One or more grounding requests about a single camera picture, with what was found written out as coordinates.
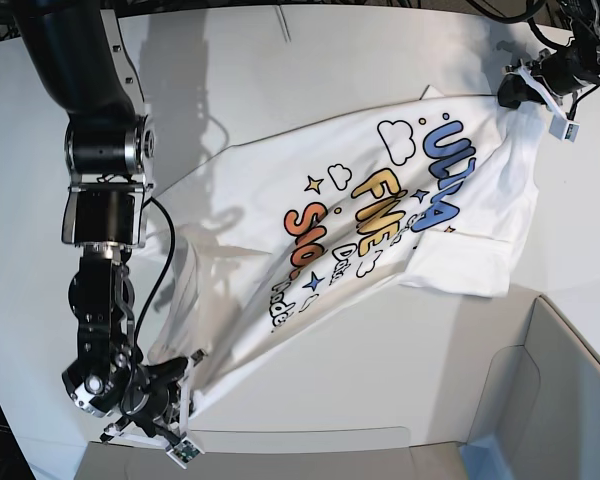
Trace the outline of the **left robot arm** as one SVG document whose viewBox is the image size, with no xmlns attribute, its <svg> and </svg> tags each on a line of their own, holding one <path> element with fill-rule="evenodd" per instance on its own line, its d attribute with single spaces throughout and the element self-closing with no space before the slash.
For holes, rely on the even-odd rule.
<svg viewBox="0 0 600 480">
<path fill-rule="evenodd" d="M 567 118 L 573 120 L 583 99 L 600 88 L 600 1 L 558 3 L 571 29 L 567 44 L 550 40 L 536 24 L 535 15 L 547 5 L 545 1 L 527 1 L 524 12 L 514 16 L 492 13 L 476 1 L 469 4 L 500 24 L 526 23 L 534 37 L 545 46 L 537 59 L 520 61 L 506 68 L 497 93 L 499 104 L 510 109 L 516 109 L 524 102 L 549 104 L 522 79 L 522 71 L 527 70 L 555 101 L 567 95 L 572 97 Z"/>
</svg>

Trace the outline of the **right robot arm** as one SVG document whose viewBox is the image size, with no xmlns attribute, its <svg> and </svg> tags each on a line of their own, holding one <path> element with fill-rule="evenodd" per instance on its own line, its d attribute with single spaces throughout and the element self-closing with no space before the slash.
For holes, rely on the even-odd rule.
<svg viewBox="0 0 600 480">
<path fill-rule="evenodd" d="M 155 205 L 155 131 L 118 19 L 98 1 L 14 1 L 13 16 L 50 97 L 67 113 L 69 174 L 61 239 L 82 255 L 68 289 L 77 357 L 62 379 L 81 410 L 119 419 L 168 445 L 185 436 L 192 362 L 148 365 L 138 344 L 145 312 L 134 307 L 128 262 L 145 243 Z"/>
</svg>

